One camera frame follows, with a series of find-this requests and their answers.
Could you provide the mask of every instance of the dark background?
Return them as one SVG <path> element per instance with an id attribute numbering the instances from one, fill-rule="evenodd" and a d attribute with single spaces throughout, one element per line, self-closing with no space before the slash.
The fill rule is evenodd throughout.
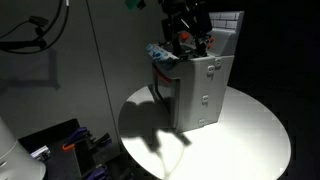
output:
<path id="1" fill-rule="evenodd" d="M 229 86 L 266 105 L 287 129 L 284 179 L 320 179 L 320 13 L 315 4 L 207 0 L 209 11 L 245 11 Z"/>

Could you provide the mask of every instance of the white round table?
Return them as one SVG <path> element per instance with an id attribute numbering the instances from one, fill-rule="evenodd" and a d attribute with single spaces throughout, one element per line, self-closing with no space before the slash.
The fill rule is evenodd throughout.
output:
<path id="1" fill-rule="evenodd" d="M 133 159 L 159 179 L 271 180 L 287 168 L 291 145 L 277 117 L 227 87 L 219 121 L 182 134 L 146 86 L 122 107 L 119 133 Z"/>

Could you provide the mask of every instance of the black cable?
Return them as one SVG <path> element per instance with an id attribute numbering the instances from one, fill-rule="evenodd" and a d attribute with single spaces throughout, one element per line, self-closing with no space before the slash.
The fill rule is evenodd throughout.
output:
<path id="1" fill-rule="evenodd" d="M 1 50 L 5 51 L 5 52 L 8 52 L 8 53 L 13 53 L 13 54 L 35 54 L 35 53 L 42 52 L 42 51 L 44 51 L 46 49 L 49 49 L 51 46 L 53 46 L 60 39 L 61 35 L 63 34 L 63 31 L 64 31 L 64 29 L 66 27 L 66 24 L 67 24 L 67 21 L 68 21 L 68 17 L 69 17 L 69 9 L 70 9 L 69 6 L 67 6 L 64 22 L 63 22 L 62 28 L 61 28 L 58 36 L 49 45 L 47 45 L 45 48 L 37 50 L 37 51 L 31 51 L 31 52 L 18 52 L 18 51 L 6 50 L 6 49 L 1 49 Z"/>
<path id="2" fill-rule="evenodd" d="M 18 29 L 20 26 L 22 26 L 22 25 L 24 25 L 24 24 L 26 24 L 26 23 L 28 23 L 28 22 L 29 22 L 29 21 L 23 21 L 22 23 L 16 25 L 11 31 L 9 31 L 9 32 L 7 32 L 6 34 L 0 36 L 0 39 L 8 36 L 8 35 L 11 34 L 13 31 L 15 31 L 16 29 Z"/>
<path id="3" fill-rule="evenodd" d="M 111 104 L 111 98 L 110 98 L 110 94 L 109 94 L 109 89 L 108 89 L 108 85 L 107 85 L 107 81 L 106 81 L 106 75 L 105 75 L 104 69 L 103 69 L 103 63 L 102 63 L 102 59 L 101 59 L 101 54 L 100 54 L 100 50 L 99 50 L 99 46 L 98 46 L 98 40 L 97 40 L 96 32 L 95 32 L 95 29 L 94 29 L 93 20 L 92 20 L 92 16 L 91 16 L 91 11 L 90 11 L 90 6 L 89 6 L 88 0 L 86 0 L 86 4 L 87 4 L 90 24 L 91 24 L 91 28 L 92 28 L 92 33 L 93 33 L 93 37 L 94 37 L 94 42 L 95 42 L 97 53 L 98 53 L 98 58 L 99 58 L 99 63 L 100 63 L 100 67 L 101 67 L 104 87 L 106 89 L 107 98 L 108 98 L 108 102 L 109 102 L 109 107 L 110 107 L 110 111 L 111 111 L 111 117 L 112 117 L 112 120 L 113 120 L 114 128 L 117 129 L 116 121 L 115 121 L 115 117 L 114 117 L 114 113 L 113 113 L 113 108 L 112 108 L 112 104 Z M 120 141 L 121 139 L 120 139 L 117 131 L 116 131 L 116 136 L 117 136 L 118 141 L 121 142 Z"/>
<path id="4" fill-rule="evenodd" d="M 36 37 L 33 41 L 38 41 L 41 38 L 43 38 L 54 26 L 54 24 L 56 23 L 56 21 L 58 20 L 59 16 L 60 16 L 60 12 L 61 12 L 61 8 L 62 8 L 62 4 L 63 4 L 63 0 L 59 1 L 59 5 L 58 5 L 58 10 L 51 22 L 51 24 L 48 26 L 48 28 L 43 32 L 43 34 L 41 34 L 40 36 Z"/>

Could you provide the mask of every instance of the green object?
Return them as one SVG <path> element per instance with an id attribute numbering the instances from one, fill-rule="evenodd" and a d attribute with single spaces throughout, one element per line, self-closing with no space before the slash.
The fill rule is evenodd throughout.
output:
<path id="1" fill-rule="evenodd" d="M 126 0 L 127 8 L 132 10 L 137 8 L 137 5 L 139 4 L 140 0 Z"/>

